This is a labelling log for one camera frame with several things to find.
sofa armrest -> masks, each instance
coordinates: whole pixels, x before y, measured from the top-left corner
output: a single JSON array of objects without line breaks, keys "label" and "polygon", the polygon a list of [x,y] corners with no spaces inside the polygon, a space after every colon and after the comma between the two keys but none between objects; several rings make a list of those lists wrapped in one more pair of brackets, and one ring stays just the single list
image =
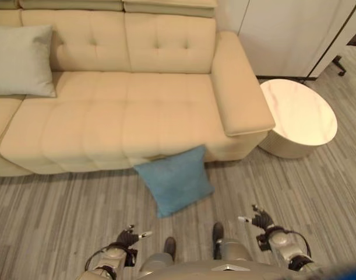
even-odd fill
[{"label": "sofa armrest", "polygon": [[275,122],[238,37],[217,34],[212,83],[227,136],[268,131]]}]

wall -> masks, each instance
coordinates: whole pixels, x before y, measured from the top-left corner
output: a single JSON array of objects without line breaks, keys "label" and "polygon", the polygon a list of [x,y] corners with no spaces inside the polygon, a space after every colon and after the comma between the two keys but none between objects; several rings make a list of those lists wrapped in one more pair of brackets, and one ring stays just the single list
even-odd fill
[{"label": "wall", "polygon": [[230,30],[238,33],[245,15],[249,0],[217,0],[217,27],[219,30]]}]

black shoe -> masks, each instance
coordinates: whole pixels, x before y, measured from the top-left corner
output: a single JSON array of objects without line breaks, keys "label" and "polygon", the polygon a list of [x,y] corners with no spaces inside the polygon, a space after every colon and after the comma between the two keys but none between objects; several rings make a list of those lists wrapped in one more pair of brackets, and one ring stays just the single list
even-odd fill
[{"label": "black shoe", "polygon": [[217,222],[213,227],[213,258],[215,260],[222,259],[220,254],[220,244],[217,243],[219,239],[224,237],[224,228],[221,222]]},{"label": "black shoe", "polygon": [[175,252],[177,251],[177,242],[173,237],[168,237],[165,241],[164,253],[168,253],[175,261]]}]

marble table top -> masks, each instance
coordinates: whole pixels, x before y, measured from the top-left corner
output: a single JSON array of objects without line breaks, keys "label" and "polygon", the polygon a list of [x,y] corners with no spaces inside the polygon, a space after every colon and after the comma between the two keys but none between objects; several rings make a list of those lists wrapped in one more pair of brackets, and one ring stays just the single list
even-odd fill
[{"label": "marble table top", "polygon": [[260,87],[276,122],[274,132],[309,146],[326,144],[336,135],[332,108],[312,89],[285,79],[268,80]]}]

sofa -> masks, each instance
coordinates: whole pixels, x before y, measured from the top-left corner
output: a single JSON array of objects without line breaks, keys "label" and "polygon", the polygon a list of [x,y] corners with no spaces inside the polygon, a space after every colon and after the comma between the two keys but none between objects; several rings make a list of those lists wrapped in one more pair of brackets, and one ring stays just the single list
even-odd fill
[{"label": "sofa", "polygon": [[238,160],[266,137],[274,119],[215,2],[161,1],[0,1],[0,25],[53,26],[57,93],[0,96],[0,176],[127,169],[201,144],[205,161]]}]

